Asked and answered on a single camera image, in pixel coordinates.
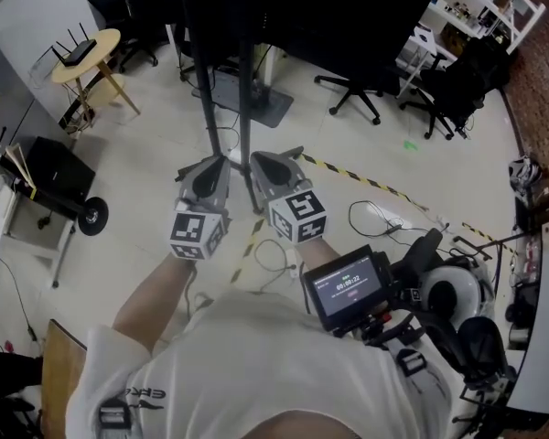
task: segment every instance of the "camera monitor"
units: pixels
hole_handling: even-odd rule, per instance
[[[356,324],[387,300],[383,270],[368,245],[307,272],[304,277],[327,331]]]

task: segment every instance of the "white t-shirt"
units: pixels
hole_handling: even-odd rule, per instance
[[[451,395],[433,369],[419,391],[390,353],[325,333],[277,294],[230,291],[197,313],[160,355],[108,327],[88,335],[67,437],[98,437],[100,406],[132,413],[129,437],[241,439],[283,412],[317,412],[361,438],[439,439]]]

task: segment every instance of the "wall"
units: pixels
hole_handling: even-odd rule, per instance
[[[547,9],[519,46],[504,90],[525,150],[549,165],[549,0],[533,1]]]
[[[71,27],[77,38],[81,33],[80,21],[88,34],[97,30],[86,0],[0,0],[0,49],[18,76],[56,120],[69,107],[64,88],[49,80],[31,80],[29,71],[48,47],[55,44],[55,40],[70,48],[72,42],[67,28]],[[52,54],[44,59],[47,68],[55,61]],[[87,74],[85,81],[92,76],[93,73]]]

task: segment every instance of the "yellow black caution tape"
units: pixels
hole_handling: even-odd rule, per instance
[[[481,230],[477,230],[476,228],[472,228],[469,224],[462,222],[461,225],[466,228],[467,230],[471,230],[474,234],[478,234],[479,236],[483,237],[484,239],[487,239],[490,242],[494,242],[495,239],[492,238],[489,234],[486,234],[485,232],[482,232]],[[517,252],[514,249],[511,249],[508,245],[502,244],[502,247],[506,249],[508,252],[510,252],[512,255],[515,255]]]
[[[254,245],[256,244],[256,235],[263,228],[263,224],[264,224],[264,218],[260,218],[258,219],[258,221],[256,221],[256,223],[254,223],[253,232],[250,235],[250,238],[248,239],[248,245],[246,246],[246,250],[244,251],[244,255],[242,256],[240,265],[238,265],[238,270],[236,270],[234,274],[231,276],[230,284],[236,283],[240,278],[240,273],[242,273],[242,267],[244,265],[244,259],[252,253]]]
[[[355,174],[351,171],[347,171],[346,169],[342,169],[341,167],[333,166],[330,163],[326,163],[325,161],[320,161],[319,159],[316,159],[313,156],[303,155],[303,154],[301,156],[303,157],[303,159],[305,159],[308,163],[311,163],[312,165],[316,165],[316,166],[319,166],[319,167],[324,167],[325,169],[327,169],[329,171],[332,171],[332,172],[337,172],[338,174],[341,174],[342,176],[350,177],[354,180],[358,180],[362,184],[367,184],[369,186],[380,188],[381,190],[386,190],[387,192],[391,192],[396,197],[402,198],[402,199],[408,201],[409,203],[412,203],[416,207],[420,208],[422,211],[429,211],[428,207],[424,207],[423,205],[418,204],[417,202],[415,202],[415,201],[411,200],[410,198],[408,198],[404,193],[399,192],[398,190],[395,190],[392,187],[384,186],[382,184],[379,184],[375,180],[368,179],[366,177],[358,176],[358,174]]]
[[[326,163],[325,161],[321,161],[319,159],[316,159],[314,158],[313,156],[309,156],[309,155],[305,155],[305,154],[302,154],[301,157],[303,157],[303,159],[305,159],[308,163],[311,163],[312,165],[315,165],[315,166],[319,166],[319,167],[323,167],[325,169],[327,169],[328,171],[332,171],[332,172],[335,172],[335,173],[338,173],[342,176],[345,176],[345,177],[350,177],[354,180],[358,180],[359,182],[361,182],[362,184],[367,184],[369,186],[372,186],[372,187],[376,187],[376,188],[380,188],[381,190],[385,190],[387,192],[391,192],[393,195],[395,195],[396,197],[398,198],[402,198],[406,201],[408,201],[409,203],[415,205],[416,207],[418,207],[419,209],[421,209],[422,211],[429,211],[429,208],[428,207],[425,207],[423,205],[420,205],[419,203],[411,200],[409,197],[407,197],[404,193],[402,192],[399,192],[398,190],[395,190],[394,188],[392,187],[388,187],[388,186],[384,186],[382,184],[379,184],[378,182],[376,182],[375,180],[372,180],[372,179],[368,179],[366,177],[361,177],[361,176],[358,176],[358,174],[356,173],[353,173],[351,171],[348,171],[346,169],[342,169],[341,167],[337,167],[337,166],[334,166],[334,165],[331,165],[330,163]],[[481,230],[477,230],[476,228],[472,228],[471,226],[469,226],[467,223],[462,223],[463,227],[464,228],[467,228],[469,230],[471,230],[472,232],[478,234],[479,236],[483,237],[484,239],[488,239],[490,242],[494,242],[495,240],[489,236],[488,234],[486,234],[485,232],[482,232]],[[502,244],[502,247],[504,249],[506,249],[507,251],[509,251],[510,253],[512,254],[515,254],[516,252],[511,249],[509,246],[507,245],[504,245]]]

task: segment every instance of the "brick wall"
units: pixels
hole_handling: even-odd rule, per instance
[[[549,165],[549,0],[547,9],[519,46],[505,88],[525,150]]]

